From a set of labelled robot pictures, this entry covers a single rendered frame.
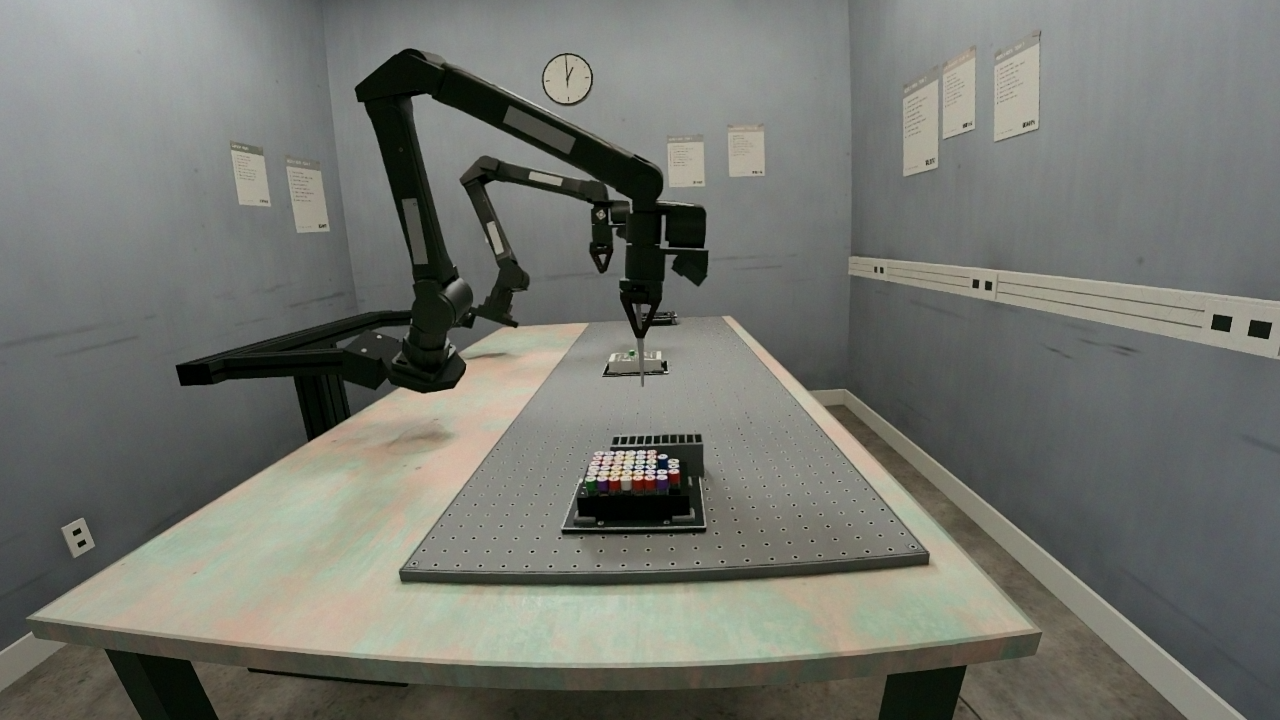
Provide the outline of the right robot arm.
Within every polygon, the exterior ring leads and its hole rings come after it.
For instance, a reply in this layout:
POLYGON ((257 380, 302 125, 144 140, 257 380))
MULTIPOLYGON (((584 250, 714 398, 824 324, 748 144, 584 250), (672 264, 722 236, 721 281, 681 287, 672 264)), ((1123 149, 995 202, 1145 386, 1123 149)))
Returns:
POLYGON ((445 341, 447 331, 461 327, 460 320, 472 315, 468 307, 474 304, 471 287, 460 278, 445 250, 415 128, 413 96, 431 95, 438 102, 502 129, 632 199, 626 243, 660 245, 662 217, 666 217, 666 241, 672 249, 643 249, 641 281, 664 281, 666 254, 677 255, 671 269, 678 275, 698 287, 705 281, 709 251, 682 249, 704 249, 707 211, 700 204, 657 200, 664 177, 645 158, 447 63, 443 56, 412 47, 390 56, 355 87, 355 94, 378 137, 415 282, 413 318, 401 354, 392 360, 392 370, 436 380, 456 352, 451 341, 445 341))

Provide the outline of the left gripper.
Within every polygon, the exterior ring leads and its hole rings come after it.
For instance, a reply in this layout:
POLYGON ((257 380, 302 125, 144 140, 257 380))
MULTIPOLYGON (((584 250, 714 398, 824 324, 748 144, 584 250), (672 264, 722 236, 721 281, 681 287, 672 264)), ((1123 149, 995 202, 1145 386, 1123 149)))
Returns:
POLYGON ((593 241, 599 241, 599 242, 590 242, 589 243, 589 252, 590 252, 590 255, 593 258, 593 261, 596 265, 598 272, 599 273, 604 273, 604 272, 607 272, 607 269, 609 266, 611 258, 612 258, 612 254, 614 251, 614 247, 613 247, 613 242, 612 241, 600 241, 600 225, 609 225, 609 224, 608 223, 603 223, 603 224, 593 225, 593 241), (599 249, 599 247, 605 247, 605 249, 599 249), (599 255, 602 255, 602 254, 605 254, 605 261, 604 261, 604 264, 602 264, 602 260, 599 258, 599 255))

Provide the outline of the black vial rack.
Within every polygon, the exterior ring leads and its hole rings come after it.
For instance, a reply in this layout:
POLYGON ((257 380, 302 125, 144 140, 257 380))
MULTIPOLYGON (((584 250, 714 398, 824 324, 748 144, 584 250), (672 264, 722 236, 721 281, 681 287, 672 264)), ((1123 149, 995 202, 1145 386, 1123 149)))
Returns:
POLYGON ((689 498, 689 469, 687 462, 678 462, 680 489, 669 489, 668 495, 644 496, 588 496, 585 478, 590 464, 582 478, 577 495, 579 518, 596 518, 596 520, 657 520, 673 519, 673 516, 690 515, 689 498))

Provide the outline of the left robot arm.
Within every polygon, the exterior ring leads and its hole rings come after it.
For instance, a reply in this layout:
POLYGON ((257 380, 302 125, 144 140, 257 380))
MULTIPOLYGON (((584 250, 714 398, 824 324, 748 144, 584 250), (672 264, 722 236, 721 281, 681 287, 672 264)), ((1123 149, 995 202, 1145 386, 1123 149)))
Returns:
POLYGON ((596 225, 609 223, 609 219, 613 224, 620 224, 600 225, 600 241, 611 241, 611 236, 613 241, 613 228, 617 227, 616 236, 626 240, 626 215, 630 213, 630 202, 609 200, 605 184, 599 181, 586 181, 554 174, 547 170, 538 170, 529 167, 518 167, 486 155, 479 158, 474 165, 470 167, 463 176, 461 176, 460 183, 465 186, 465 190, 468 193, 477 214, 477 219, 483 225, 483 231, 486 234, 486 240, 492 246, 497 265, 500 270, 498 273, 497 283, 493 287, 494 290, 492 288, 492 296, 486 296, 484 305, 479 304, 477 309, 512 320, 513 316, 509 315, 509 313, 512 309, 511 300, 513 293, 529 291, 530 277, 521 266, 518 266, 517 259, 513 258, 515 252, 509 247, 509 242, 506 238, 497 213, 486 193, 485 184, 498 179, 500 182, 506 181, 515 184, 524 184, 538 190, 562 193, 594 204, 594 208, 591 209, 591 224, 596 225), (611 211, 608 211, 608 208, 611 211))

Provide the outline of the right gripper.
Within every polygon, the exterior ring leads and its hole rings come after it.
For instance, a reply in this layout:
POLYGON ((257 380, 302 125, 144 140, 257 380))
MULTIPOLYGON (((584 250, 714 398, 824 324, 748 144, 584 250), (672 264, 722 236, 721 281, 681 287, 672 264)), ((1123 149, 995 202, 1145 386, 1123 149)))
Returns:
POLYGON ((639 243, 639 246, 626 245, 626 256, 625 256, 626 277, 620 279, 620 290, 621 290, 620 300, 625 307, 625 313, 628 316, 628 322, 632 327, 636 338, 645 338, 646 331, 652 324, 657 309, 659 307, 663 292, 662 281, 641 281, 643 249, 660 249, 660 245, 643 245, 643 243, 639 243), (646 320, 644 322, 641 331, 637 328, 637 319, 635 316, 632 304, 652 305, 652 309, 646 315, 646 320))

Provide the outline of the white tube carrier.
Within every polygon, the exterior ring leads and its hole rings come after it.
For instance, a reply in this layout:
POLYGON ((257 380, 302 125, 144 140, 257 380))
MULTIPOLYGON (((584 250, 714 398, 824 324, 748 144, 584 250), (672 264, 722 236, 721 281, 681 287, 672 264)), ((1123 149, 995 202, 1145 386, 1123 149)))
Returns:
MULTIPOLYGON (((660 352, 644 352, 644 372, 660 369, 660 352)), ((640 372, 639 354, 630 359, 628 354, 612 354, 609 359, 609 372, 628 373, 640 372)))

